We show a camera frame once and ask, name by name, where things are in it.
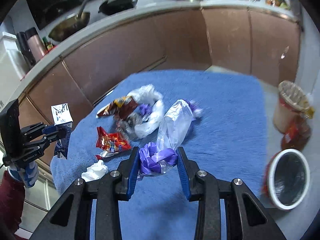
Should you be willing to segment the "maroon sleeve forearm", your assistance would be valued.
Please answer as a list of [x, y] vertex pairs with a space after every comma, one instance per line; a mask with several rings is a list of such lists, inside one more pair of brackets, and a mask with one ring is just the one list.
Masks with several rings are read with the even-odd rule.
[[13, 178], [9, 171], [5, 171], [1, 182], [1, 221], [12, 234], [20, 227], [24, 199], [24, 183]]

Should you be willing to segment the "blue white gloved left hand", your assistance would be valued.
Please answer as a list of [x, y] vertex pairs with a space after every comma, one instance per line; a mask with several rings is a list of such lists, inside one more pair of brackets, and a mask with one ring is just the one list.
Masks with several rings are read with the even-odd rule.
[[27, 188], [33, 187], [39, 176], [38, 165], [35, 161], [26, 164], [23, 168], [11, 164], [8, 172], [12, 178], [22, 182]]

